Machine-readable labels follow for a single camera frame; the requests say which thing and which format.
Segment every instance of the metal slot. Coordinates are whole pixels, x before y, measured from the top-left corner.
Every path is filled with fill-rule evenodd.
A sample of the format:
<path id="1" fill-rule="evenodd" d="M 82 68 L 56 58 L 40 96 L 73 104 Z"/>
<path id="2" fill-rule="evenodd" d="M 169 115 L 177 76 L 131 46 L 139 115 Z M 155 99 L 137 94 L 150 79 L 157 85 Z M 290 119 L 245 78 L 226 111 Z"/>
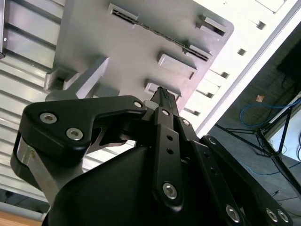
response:
<path id="1" fill-rule="evenodd" d="M 198 112 L 198 111 L 193 111 L 193 110 L 190 110 L 188 108 L 184 108 L 184 111 L 187 111 L 195 116 L 199 116 L 201 114 L 201 112 Z"/>
<path id="2" fill-rule="evenodd" d="M 208 98 L 212 98 L 214 95 L 212 93 L 204 93 L 200 90 L 196 90 L 196 92 L 203 94 L 204 96 L 208 97 Z"/>
<path id="3" fill-rule="evenodd" d="M 130 23 L 130 24 L 132 24 L 132 25 L 135 25 L 135 23 L 133 22 L 133 19 L 132 19 L 132 18 L 130 18 L 130 17 L 128 17 L 128 16 L 126 16 L 126 15 L 124 15 L 124 14 L 118 12 L 117 10 L 114 10 L 114 9 L 113 9 L 111 14 L 112 14 L 112 15 L 115 15 L 115 16 L 117 16 L 117 17 L 119 17 L 120 19 L 125 20 L 126 22 L 128 22 L 128 23 Z"/>
<path id="4" fill-rule="evenodd" d="M 217 34 L 219 34 L 220 36 L 224 36 L 224 34 L 226 33 L 226 32 L 224 32 L 224 31 L 218 29 L 217 27 L 214 27 L 214 26 L 211 25 L 211 24 L 206 24 L 206 27 L 207 27 L 208 29 L 210 29 L 211 31 L 213 31 L 213 32 L 215 32 L 215 33 L 217 33 Z"/>
<path id="5" fill-rule="evenodd" d="M 201 24 L 197 24 L 197 28 L 213 35 L 218 35 L 221 37 L 225 35 L 226 28 L 223 25 L 206 16 L 201 17 L 201 19 L 203 20 L 203 22 Z"/>
<path id="6" fill-rule="evenodd" d="M 172 39 L 172 38 L 170 38 L 170 37 L 162 34 L 161 32 L 158 32 L 158 31 L 152 29 L 151 27 L 149 27 L 149 26 L 147 26 L 147 25 L 145 25 L 143 23 L 140 23 L 138 21 L 138 17 L 137 16 L 135 16 L 133 14 L 130 14 L 130 13 L 126 12 L 125 10 L 123 10 L 123 9 L 121 9 L 119 7 L 116 7 L 116 6 L 112 5 L 112 4 L 110 4 L 109 10 L 110 10 L 111 14 L 113 14 L 115 16 L 118 16 L 119 18 L 125 20 L 126 22 L 128 22 L 128 23 L 130 23 L 132 25 L 138 25 L 138 26 L 140 26 L 140 27 L 142 27 L 142 28 L 144 28 L 144 29 L 146 29 L 148 31 L 153 32 L 154 34 L 156 34 L 158 36 L 161 36 L 161 37 L 165 38 L 167 41 L 173 42 L 177 46 L 181 47 L 183 49 L 183 51 L 185 51 L 186 53 L 189 53 L 189 54 L 193 55 L 194 57 L 197 57 L 197 58 L 199 58 L 201 60 L 204 60 L 206 62 L 209 60 L 208 56 L 206 56 L 206 55 L 204 55 L 204 54 L 202 54 L 202 53 L 200 53 L 198 51 L 193 50 L 192 48 L 188 47 L 187 45 L 184 45 L 183 43 L 180 43 L 180 42 L 178 42 L 178 41 L 176 41 L 176 40 L 174 40 L 174 39 Z"/>

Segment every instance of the black metal bracket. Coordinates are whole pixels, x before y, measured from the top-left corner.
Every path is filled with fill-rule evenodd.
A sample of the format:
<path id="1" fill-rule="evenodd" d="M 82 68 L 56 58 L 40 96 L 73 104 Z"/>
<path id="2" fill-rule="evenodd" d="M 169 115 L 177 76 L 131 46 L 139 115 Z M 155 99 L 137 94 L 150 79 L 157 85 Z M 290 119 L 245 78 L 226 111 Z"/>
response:
<path id="1" fill-rule="evenodd" d="M 172 94 L 159 88 L 151 102 L 127 96 L 25 108 L 11 165 L 50 200 L 43 225 L 292 225 L 213 137 L 200 142 Z M 134 148 L 80 172 L 86 153 L 128 139 Z"/>

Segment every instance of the metal bar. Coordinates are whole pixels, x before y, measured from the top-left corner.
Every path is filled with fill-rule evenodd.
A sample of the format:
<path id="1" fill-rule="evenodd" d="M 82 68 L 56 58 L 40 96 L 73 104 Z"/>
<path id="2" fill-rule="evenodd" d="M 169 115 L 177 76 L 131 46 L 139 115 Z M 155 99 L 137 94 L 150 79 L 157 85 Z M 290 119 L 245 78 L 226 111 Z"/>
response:
<path id="1" fill-rule="evenodd" d="M 235 128 L 225 128 L 227 130 L 241 130 L 241 131 L 250 131 L 250 132 L 254 132 L 253 130 L 251 129 L 235 129 Z"/>
<path id="2" fill-rule="evenodd" d="M 246 144 L 250 145 L 251 147 L 256 148 L 257 150 L 259 150 L 259 151 L 261 151 L 261 152 L 263 152 L 263 153 L 265 153 L 265 154 L 269 154 L 269 153 L 267 153 L 265 150 L 263 150 L 262 148 L 256 146 L 255 144 L 251 143 L 250 141 L 247 141 L 247 140 L 243 139 L 242 137 L 236 135 L 235 133 L 232 133 L 231 131 L 228 131 L 228 130 L 225 129 L 224 127 L 221 127 L 221 126 L 218 125 L 218 124 L 215 124 L 215 126 L 216 126 L 217 128 L 219 128 L 219 129 L 221 129 L 222 131 L 224 131 L 224 132 L 230 134 L 231 136 L 234 136 L 234 137 L 236 137 L 237 139 L 239 139 L 239 140 L 245 142 Z"/>
<path id="3" fill-rule="evenodd" d="M 253 135 L 254 132 L 252 133 L 248 133 L 248 132 L 242 132 L 242 131 L 231 131 L 231 130 L 228 130 L 229 132 L 233 132 L 233 133 L 243 133 L 243 134 L 250 134 L 250 135 Z"/>
<path id="4" fill-rule="evenodd" d="M 3 91 L 3 90 L 0 90 L 0 95 L 4 95 L 4 96 L 6 96 L 6 97 L 8 97 L 8 98 L 11 98 L 11 99 L 13 99 L 13 100 L 15 100 L 15 101 L 18 101 L 18 102 L 20 102 L 20 103 L 22 103 L 22 104 L 25 104 L 25 105 L 30 105 L 30 104 L 32 104 L 32 102 L 30 102 L 29 100 L 25 100 L 25 99 L 23 99 L 23 98 L 21 98 L 21 97 L 17 97 L 17 96 L 15 96 L 15 95 L 13 95 L 13 94 L 11 94 L 11 93 L 8 93 L 8 92 L 5 92 L 5 91 Z"/>
<path id="5" fill-rule="evenodd" d="M 282 133 L 282 137 L 281 137 L 281 141 L 280 141 L 280 145 L 279 145 L 279 150 L 278 150 L 279 153 L 282 153 L 284 140 L 285 140 L 287 128 L 288 128 L 288 123 L 290 122 L 290 119 L 291 119 L 291 114 L 292 114 L 292 107 L 290 107 L 287 111 L 286 121 L 285 121 L 284 129 L 283 129 L 283 133 Z"/>
<path id="6" fill-rule="evenodd" d="M 45 214 L 0 202 L 0 211 L 42 222 Z"/>
<path id="7" fill-rule="evenodd" d="M 54 90 L 47 95 L 46 101 L 83 99 L 104 75 L 110 58 L 99 57 L 84 73 L 82 73 L 66 90 Z"/>
<path id="8" fill-rule="evenodd" d="M 267 148 L 267 150 L 272 155 L 271 159 L 274 162 L 275 166 L 279 170 L 279 172 L 285 177 L 285 179 L 288 181 L 290 186 L 293 188 L 293 190 L 298 195 L 299 199 L 301 199 L 301 185 L 299 184 L 298 180 L 294 177 L 294 175 L 291 173 L 289 168 L 284 164 L 282 161 L 280 155 L 275 155 L 276 152 L 272 148 L 272 146 L 269 144 L 269 142 L 266 140 L 264 135 L 260 132 L 258 133 L 259 138 L 263 141 L 263 144 Z"/>
<path id="9" fill-rule="evenodd" d="M 3 70 L 0 70 L 0 75 L 2 75 L 4 77 L 7 77 L 9 79 L 12 79 L 14 81 L 17 81 L 17 82 L 19 82 L 19 83 L 21 83 L 21 84 L 23 84 L 25 86 L 28 86 L 30 88 L 36 89 L 36 90 L 38 90 L 38 91 L 40 91 L 42 93 L 45 93 L 43 87 L 41 87 L 41 86 L 39 86 L 39 85 L 37 85 L 35 83 L 32 83 L 32 82 L 30 82 L 30 81 L 28 81 L 26 79 L 20 78 L 18 76 L 15 76 L 15 75 L 10 74 L 10 73 L 8 73 L 6 71 L 3 71 Z"/>
<path id="10" fill-rule="evenodd" d="M 3 54 L 4 9 L 5 9 L 5 0 L 0 0 L 0 59 L 4 58 L 4 54 Z"/>

